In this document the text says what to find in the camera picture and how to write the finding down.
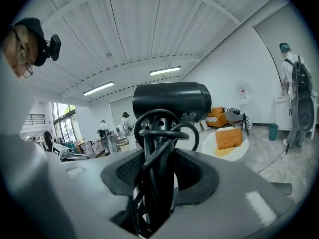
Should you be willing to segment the black-rimmed glasses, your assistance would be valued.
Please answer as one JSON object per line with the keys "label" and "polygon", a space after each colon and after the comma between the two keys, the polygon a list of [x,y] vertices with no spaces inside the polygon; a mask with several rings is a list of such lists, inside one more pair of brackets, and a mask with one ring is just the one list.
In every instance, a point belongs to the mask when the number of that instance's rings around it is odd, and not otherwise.
{"label": "black-rimmed glasses", "polygon": [[30,76],[33,75],[33,70],[32,70],[32,65],[28,62],[28,52],[25,49],[20,37],[18,36],[18,33],[16,30],[13,31],[15,35],[15,39],[17,42],[16,45],[16,65],[13,69],[15,72],[16,76],[18,78],[25,77],[29,78]]}

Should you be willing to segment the grey roller blind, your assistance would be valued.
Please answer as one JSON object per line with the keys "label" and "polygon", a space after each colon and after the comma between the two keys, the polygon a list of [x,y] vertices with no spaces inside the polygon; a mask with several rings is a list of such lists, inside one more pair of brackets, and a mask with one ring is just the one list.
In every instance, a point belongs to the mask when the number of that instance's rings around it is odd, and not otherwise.
{"label": "grey roller blind", "polygon": [[114,126],[116,127],[122,118],[124,112],[127,112],[129,116],[129,120],[132,124],[135,124],[136,117],[133,111],[133,96],[127,96],[115,101],[109,102],[110,111],[113,117]]}
{"label": "grey roller blind", "polygon": [[279,44],[287,43],[293,53],[304,58],[312,76],[313,90],[319,92],[319,46],[303,17],[292,4],[284,6],[259,23],[255,30],[267,46],[279,73],[283,62]]}

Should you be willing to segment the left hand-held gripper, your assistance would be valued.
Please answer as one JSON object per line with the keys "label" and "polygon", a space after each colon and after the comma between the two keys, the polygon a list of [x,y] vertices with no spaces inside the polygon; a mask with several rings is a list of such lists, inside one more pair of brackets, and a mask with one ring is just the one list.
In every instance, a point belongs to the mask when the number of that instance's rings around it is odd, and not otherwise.
{"label": "left hand-held gripper", "polygon": [[52,146],[52,153],[57,154],[61,161],[76,161],[89,159],[88,155],[76,154],[72,148],[57,143]]}

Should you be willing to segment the orange sofa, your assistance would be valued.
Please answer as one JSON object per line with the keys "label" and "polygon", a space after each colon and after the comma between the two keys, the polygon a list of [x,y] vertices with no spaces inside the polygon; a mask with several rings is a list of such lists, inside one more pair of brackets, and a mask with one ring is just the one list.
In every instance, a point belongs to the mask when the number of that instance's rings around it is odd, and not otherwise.
{"label": "orange sofa", "polygon": [[205,119],[209,127],[221,128],[228,124],[224,107],[211,108],[210,113]]}

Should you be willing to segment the grey chair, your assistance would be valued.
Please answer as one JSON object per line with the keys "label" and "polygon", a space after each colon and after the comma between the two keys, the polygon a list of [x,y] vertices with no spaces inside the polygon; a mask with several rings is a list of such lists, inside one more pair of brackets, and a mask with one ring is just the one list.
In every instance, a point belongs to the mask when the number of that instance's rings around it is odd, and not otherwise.
{"label": "grey chair", "polygon": [[225,116],[229,124],[233,125],[234,127],[238,126],[240,128],[243,128],[246,123],[245,115],[237,115],[233,112],[225,112]]}

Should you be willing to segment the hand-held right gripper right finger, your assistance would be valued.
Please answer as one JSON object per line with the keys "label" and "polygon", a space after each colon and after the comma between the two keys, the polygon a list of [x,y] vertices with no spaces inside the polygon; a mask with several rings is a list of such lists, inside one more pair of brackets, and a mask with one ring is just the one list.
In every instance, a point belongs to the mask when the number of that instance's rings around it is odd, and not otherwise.
{"label": "hand-held right gripper right finger", "polygon": [[199,152],[176,148],[174,150],[174,174],[178,189],[174,191],[175,205],[198,205],[217,189],[219,174]]}

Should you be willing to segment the white water dispenser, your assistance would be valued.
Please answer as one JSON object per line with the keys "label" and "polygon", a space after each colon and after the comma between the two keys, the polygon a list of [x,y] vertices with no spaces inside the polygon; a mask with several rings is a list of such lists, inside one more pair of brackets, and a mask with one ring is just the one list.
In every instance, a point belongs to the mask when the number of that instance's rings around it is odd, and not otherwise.
{"label": "white water dispenser", "polygon": [[242,113],[247,113],[249,111],[249,95],[247,93],[247,87],[244,82],[238,81],[236,83],[236,93],[238,96],[238,104],[239,104],[239,110]]}

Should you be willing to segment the white cabinet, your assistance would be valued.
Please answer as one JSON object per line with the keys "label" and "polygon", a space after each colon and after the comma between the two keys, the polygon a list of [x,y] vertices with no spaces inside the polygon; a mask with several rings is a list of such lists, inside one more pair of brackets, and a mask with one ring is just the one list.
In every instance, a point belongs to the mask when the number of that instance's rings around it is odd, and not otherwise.
{"label": "white cabinet", "polygon": [[288,95],[275,97],[275,113],[278,130],[290,131],[292,129],[292,109]]}

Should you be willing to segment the teal waste bin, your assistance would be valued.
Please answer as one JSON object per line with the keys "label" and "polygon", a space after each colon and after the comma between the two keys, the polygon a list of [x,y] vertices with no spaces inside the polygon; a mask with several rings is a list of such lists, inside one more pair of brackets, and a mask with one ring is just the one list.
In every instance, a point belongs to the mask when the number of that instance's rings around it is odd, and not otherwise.
{"label": "teal waste bin", "polygon": [[277,138],[277,133],[278,133],[278,125],[270,124],[269,125],[269,140],[275,141]]}

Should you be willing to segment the orange pillow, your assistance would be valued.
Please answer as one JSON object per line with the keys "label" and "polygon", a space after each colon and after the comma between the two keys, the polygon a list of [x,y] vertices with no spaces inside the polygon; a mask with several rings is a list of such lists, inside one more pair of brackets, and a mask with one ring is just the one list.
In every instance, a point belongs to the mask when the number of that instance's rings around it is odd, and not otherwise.
{"label": "orange pillow", "polygon": [[239,147],[243,142],[242,130],[240,128],[217,131],[215,135],[219,150]]}

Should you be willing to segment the long ceiling light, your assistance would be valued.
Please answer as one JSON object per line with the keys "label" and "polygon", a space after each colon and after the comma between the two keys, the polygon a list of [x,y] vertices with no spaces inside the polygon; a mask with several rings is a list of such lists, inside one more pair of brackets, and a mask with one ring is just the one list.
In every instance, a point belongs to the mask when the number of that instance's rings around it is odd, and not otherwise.
{"label": "long ceiling light", "polygon": [[103,89],[105,89],[105,88],[111,87],[111,86],[113,86],[113,85],[114,85],[113,82],[108,82],[108,83],[99,85],[99,86],[97,86],[97,87],[94,87],[94,88],[92,88],[92,89],[90,89],[90,90],[87,90],[87,91],[83,92],[82,95],[88,96],[88,95],[91,95],[91,94],[93,94],[93,93],[95,93],[95,92],[98,92],[98,91],[100,91],[100,90],[103,90]]}
{"label": "long ceiling light", "polygon": [[181,67],[177,66],[177,67],[165,68],[165,69],[161,69],[161,70],[155,70],[155,71],[150,72],[150,76],[169,73],[169,72],[175,72],[175,71],[179,71],[180,69],[181,69]]}

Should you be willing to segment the black white striped cloth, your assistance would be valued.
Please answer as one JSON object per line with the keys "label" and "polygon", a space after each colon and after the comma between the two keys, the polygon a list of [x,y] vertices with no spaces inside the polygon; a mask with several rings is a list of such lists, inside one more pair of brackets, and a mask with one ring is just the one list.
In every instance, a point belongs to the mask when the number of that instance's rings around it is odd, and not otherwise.
{"label": "black white striped cloth", "polygon": [[242,116],[243,116],[242,125],[241,125],[242,130],[244,130],[246,135],[249,136],[250,130],[252,128],[252,123],[250,122],[250,118],[248,114],[244,113]]}

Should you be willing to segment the white round beanbag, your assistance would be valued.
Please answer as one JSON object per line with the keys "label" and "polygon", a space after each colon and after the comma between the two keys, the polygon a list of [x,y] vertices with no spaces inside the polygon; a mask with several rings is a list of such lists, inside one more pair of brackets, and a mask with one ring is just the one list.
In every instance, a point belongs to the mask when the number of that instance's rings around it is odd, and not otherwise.
{"label": "white round beanbag", "polygon": [[[217,131],[231,130],[231,129],[234,129],[234,128],[233,127],[219,128]],[[202,153],[209,156],[216,157],[216,158],[232,161],[232,162],[238,161],[244,157],[244,155],[247,153],[249,149],[250,144],[249,144],[247,135],[243,131],[242,131],[243,142],[241,146],[222,149],[222,150],[219,150],[217,148],[216,135],[215,135],[216,132],[212,132],[204,140],[202,144]]]}

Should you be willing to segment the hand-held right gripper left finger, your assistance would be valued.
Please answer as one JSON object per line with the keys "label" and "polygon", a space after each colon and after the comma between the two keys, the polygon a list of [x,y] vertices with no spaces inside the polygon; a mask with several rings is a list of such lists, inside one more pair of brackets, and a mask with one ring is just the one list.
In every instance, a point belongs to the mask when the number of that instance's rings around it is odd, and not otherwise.
{"label": "hand-held right gripper left finger", "polygon": [[110,160],[112,162],[101,172],[103,183],[115,195],[133,196],[136,177],[145,163],[144,150],[121,152],[111,156]]}

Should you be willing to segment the black stair railing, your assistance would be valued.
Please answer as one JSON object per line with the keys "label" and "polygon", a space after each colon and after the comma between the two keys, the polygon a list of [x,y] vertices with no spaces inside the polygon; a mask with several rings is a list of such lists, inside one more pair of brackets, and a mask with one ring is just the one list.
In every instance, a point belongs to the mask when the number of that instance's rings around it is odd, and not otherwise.
{"label": "black stair railing", "polygon": [[42,125],[45,124],[45,115],[29,114],[24,125]]}

